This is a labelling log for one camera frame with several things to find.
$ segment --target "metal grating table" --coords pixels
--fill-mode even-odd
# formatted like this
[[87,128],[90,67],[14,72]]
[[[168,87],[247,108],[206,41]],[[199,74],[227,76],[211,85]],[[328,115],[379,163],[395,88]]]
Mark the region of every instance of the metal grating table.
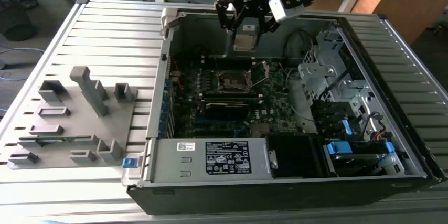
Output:
[[[0,123],[0,212],[3,217],[67,223],[151,222],[172,223],[332,218],[376,223],[428,220],[427,212],[448,210],[448,184],[427,191],[406,193],[362,207],[304,211],[246,212],[195,216],[148,216],[127,195],[120,167],[10,170],[6,166],[16,148],[22,127],[32,119],[43,80],[60,80],[67,86],[74,65],[88,66],[92,78],[104,86],[127,82],[139,88],[127,153],[142,152],[146,144],[152,89],[160,57],[160,16],[166,7],[210,9],[208,5],[90,0],[78,3],[68,14],[47,52]],[[387,20],[375,15],[308,12],[343,16],[395,92],[422,138],[439,164],[448,170],[447,94]]]

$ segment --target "white label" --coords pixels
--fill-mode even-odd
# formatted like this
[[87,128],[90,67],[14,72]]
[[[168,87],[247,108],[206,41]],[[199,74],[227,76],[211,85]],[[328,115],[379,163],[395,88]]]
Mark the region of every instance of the white label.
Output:
[[178,150],[179,151],[194,151],[195,143],[178,143]]
[[243,26],[243,31],[255,31],[255,26]]

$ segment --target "warning label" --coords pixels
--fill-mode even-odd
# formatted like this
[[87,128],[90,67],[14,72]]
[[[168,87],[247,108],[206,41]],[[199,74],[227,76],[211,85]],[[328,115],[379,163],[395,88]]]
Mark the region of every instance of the warning label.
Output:
[[206,142],[207,173],[252,173],[248,142]]

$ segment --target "blue tab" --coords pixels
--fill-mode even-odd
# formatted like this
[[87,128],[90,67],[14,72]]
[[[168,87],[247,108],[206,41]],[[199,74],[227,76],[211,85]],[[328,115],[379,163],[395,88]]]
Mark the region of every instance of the blue tab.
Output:
[[394,143],[392,142],[387,142],[386,143],[386,147],[387,147],[387,150],[391,152],[395,152],[395,147],[394,147]]
[[344,127],[346,127],[347,134],[352,135],[354,131],[352,131],[352,128],[350,127],[351,125],[348,124],[348,120],[343,120],[343,124],[344,124]]
[[123,159],[123,168],[139,168],[139,159],[126,157]]
[[348,141],[334,141],[327,144],[330,154],[352,154],[352,147]]
[[332,145],[331,143],[327,144],[327,149],[328,149],[328,153],[330,153],[330,154],[335,154],[335,153],[336,153],[335,148],[334,148],[334,145]]

